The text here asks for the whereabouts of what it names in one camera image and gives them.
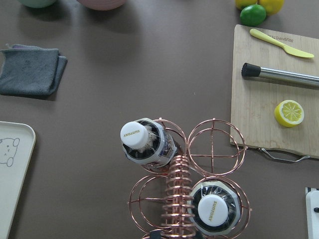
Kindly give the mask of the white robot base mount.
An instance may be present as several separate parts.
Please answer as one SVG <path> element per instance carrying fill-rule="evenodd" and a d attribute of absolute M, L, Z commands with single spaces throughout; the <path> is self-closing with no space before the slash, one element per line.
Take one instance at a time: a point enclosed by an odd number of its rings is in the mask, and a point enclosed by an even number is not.
<path fill-rule="evenodd" d="M 319 239 L 319 190 L 305 188 L 308 238 Z"/>

